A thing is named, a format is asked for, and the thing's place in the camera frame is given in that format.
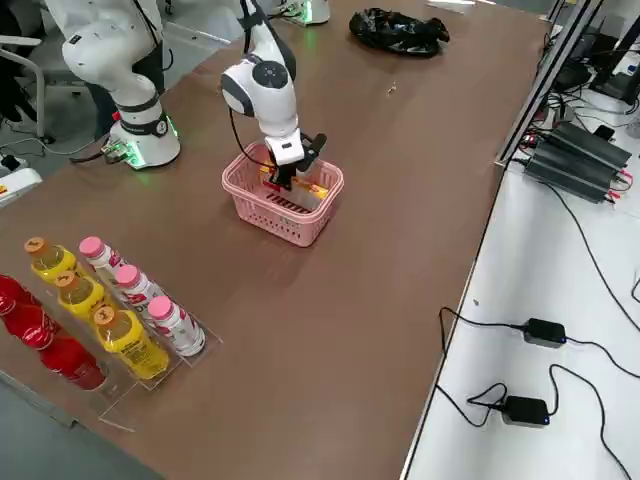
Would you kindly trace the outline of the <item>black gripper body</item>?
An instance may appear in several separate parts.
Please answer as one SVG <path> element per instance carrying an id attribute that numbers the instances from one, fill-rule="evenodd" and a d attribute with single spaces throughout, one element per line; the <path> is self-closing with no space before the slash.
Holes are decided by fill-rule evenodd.
<path id="1" fill-rule="evenodd" d="M 269 138 L 269 154 L 280 175 L 306 172 L 318 158 L 327 137 L 323 133 L 310 137 L 293 132 L 284 138 Z"/>

